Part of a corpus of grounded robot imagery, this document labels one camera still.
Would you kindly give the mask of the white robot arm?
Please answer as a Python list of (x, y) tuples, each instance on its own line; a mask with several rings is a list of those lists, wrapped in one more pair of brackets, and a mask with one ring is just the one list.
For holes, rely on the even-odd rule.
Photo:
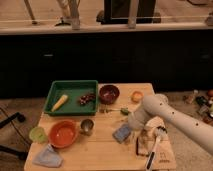
[(213, 155), (213, 127), (175, 110), (163, 94), (145, 95), (136, 110), (128, 115), (128, 124), (133, 130), (142, 130), (155, 116), (171, 123)]

